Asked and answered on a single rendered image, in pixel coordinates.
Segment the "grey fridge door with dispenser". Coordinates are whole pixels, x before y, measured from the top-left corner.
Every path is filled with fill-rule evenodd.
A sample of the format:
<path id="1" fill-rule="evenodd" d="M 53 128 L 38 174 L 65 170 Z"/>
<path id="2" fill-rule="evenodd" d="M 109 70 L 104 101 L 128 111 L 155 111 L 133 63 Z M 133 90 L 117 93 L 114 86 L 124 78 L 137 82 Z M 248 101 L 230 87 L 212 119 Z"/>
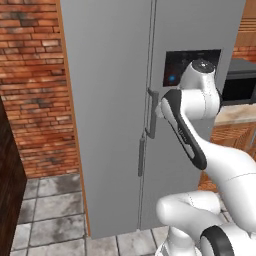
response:
<path id="1" fill-rule="evenodd" d="M 147 106 L 152 95 L 164 95 L 166 53 L 169 51 L 220 51 L 215 76 L 222 89 L 246 0 L 154 0 L 151 63 Z M 159 198 L 197 189 L 200 171 L 196 169 L 168 122 L 156 120 L 155 137 L 145 139 L 143 193 L 140 228 L 159 227 L 156 203 Z"/>

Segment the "black microwave oven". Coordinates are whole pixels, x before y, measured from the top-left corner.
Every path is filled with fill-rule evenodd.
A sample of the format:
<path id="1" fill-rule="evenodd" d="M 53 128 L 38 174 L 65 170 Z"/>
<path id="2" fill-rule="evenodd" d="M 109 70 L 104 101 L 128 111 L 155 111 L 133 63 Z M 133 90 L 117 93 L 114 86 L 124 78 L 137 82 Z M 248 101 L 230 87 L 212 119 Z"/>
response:
<path id="1" fill-rule="evenodd" d="M 224 106 L 256 103 L 256 63 L 231 60 L 222 99 Z"/>

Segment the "wooden fridge surround panel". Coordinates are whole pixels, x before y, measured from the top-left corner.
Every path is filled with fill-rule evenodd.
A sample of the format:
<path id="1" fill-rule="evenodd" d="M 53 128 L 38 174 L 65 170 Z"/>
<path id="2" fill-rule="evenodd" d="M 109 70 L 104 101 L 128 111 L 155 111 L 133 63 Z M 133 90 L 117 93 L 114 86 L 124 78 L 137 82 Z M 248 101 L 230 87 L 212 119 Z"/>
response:
<path id="1" fill-rule="evenodd" d="M 77 131 L 77 126 L 76 126 L 76 116 L 75 116 L 74 101 L 73 101 L 73 94 L 72 94 L 72 83 L 71 83 L 71 77 L 70 77 L 68 52 L 67 52 L 66 38 L 65 38 L 65 32 L 64 32 L 61 0 L 56 0 L 56 9 L 57 9 L 58 23 L 59 23 L 59 28 L 60 28 L 62 52 L 63 52 L 63 57 L 64 57 L 64 67 L 65 67 L 65 74 L 66 74 L 68 94 L 69 94 L 69 103 L 70 103 L 70 109 L 71 109 L 70 111 L 71 111 L 73 132 L 74 132 L 74 138 L 75 138 L 75 147 L 76 147 L 77 158 L 78 158 L 78 166 L 79 166 L 78 169 L 79 169 L 79 174 L 80 174 L 80 183 L 81 183 L 81 188 L 82 188 L 83 208 L 84 208 L 84 213 L 85 213 L 86 236 L 90 237 L 91 230 L 90 230 L 90 223 L 89 223 L 89 216 L 88 216 L 88 207 L 87 207 L 87 200 L 86 200 L 84 175 L 83 175 L 83 170 L 82 170 L 82 161 L 81 161 L 81 154 L 80 154 L 78 131 Z"/>

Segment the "dark wooden cabinet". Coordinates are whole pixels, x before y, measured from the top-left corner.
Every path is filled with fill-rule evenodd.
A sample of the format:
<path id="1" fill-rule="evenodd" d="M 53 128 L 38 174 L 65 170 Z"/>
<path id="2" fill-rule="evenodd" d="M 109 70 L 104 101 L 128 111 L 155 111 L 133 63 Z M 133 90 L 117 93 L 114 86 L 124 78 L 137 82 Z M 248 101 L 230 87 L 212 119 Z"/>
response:
<path id="1" fill-rule="evenodd" d="M 9 256 L 27 178 L 0 98 L 0 256 Z"/>

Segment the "wooden base cupboards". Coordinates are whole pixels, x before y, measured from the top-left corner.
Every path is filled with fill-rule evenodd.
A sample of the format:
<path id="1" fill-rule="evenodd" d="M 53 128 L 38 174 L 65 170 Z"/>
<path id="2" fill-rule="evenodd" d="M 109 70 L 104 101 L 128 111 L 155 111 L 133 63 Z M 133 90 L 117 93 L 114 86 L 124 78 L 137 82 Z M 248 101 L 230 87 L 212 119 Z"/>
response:
<path id="1" fill-rule="evenodd" d="M 215 126 L 210 141 L 247 152 L 256 161 L 256 122 Z"/>

